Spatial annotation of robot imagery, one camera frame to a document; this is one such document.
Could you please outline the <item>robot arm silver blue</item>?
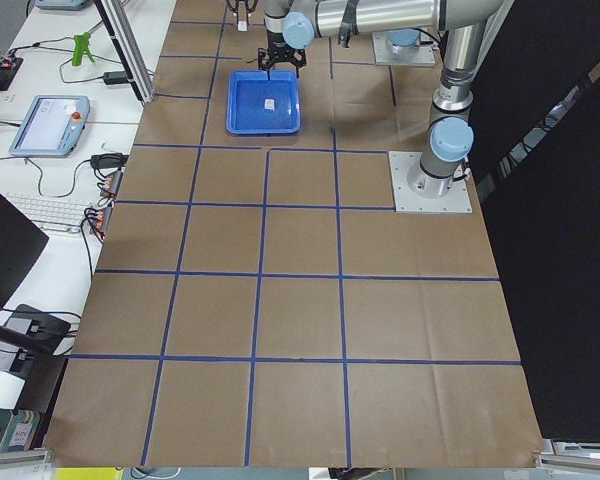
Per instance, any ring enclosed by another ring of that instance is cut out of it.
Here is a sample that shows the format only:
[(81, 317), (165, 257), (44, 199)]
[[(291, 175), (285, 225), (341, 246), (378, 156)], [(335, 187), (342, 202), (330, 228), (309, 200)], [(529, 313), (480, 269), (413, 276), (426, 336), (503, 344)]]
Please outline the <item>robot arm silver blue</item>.
[(434, 55), (421, 40), (426, 28), (445, 36), (428, 143), (406, 176), (415, 194), (438, 199), (459, 181), (456, 170), (473, 145), (468, 124), (471, 85), (485, 33), (491, 19), (504, 18), (510, 7), (510, 2), (498, 0), (268, 1), (268, 45), (258, 52), (258, 67), (269, 71), (277, 63), (290, 63), (302, 68), (305, 50), (314, 39), (334, 37), (348, 47), (352, 37), (365, 33), (373, 37), (376, 63), (429, 66)]
[[(235, 19), (239, 32), (246, 32), (249, 29), (251, 17), (257, 9), (258, 3), (258, 0), (225, 1), (228, 11)], [(397, 49), (413, 46), (422, 47), (439, 43), (439, 39), (435, 35), (422, 28), (391, 31), (388, 34), (388, 40), (389, 46)]]

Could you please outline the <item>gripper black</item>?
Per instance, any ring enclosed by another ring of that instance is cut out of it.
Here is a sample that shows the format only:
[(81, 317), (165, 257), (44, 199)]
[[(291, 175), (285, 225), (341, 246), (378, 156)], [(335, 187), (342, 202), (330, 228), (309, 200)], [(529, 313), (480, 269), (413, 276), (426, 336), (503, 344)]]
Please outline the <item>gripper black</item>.
[(295, 67), (296, 78), (300, 78), (300, 69), (306, 65), (304, 49), (294, 49), (286, 43), (281, 33), (267, 31), (267, 47), (258, 49), (258, 69), (265, 71), (267, 80), (271, 80), (271, 69), (279, 63), (289, 63)]
[(227, 8), (233, 14), (253, 14), (257, 8), (258, 0), (227, 0)]

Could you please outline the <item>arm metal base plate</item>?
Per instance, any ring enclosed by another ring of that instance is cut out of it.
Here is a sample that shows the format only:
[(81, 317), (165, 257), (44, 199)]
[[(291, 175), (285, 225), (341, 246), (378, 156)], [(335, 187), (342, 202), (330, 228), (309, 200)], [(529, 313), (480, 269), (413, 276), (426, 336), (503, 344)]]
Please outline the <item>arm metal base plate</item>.
[(433, 67), (436, 64), (434, 40), (416, 29), (374, 32), (377, 65)]
[(421, 169), (421, 152), (389, 151), (395, 211), (409, 214), (471, 214), (467, 181), (455, 181), (458, 166), (447, 179), (430, 177)]

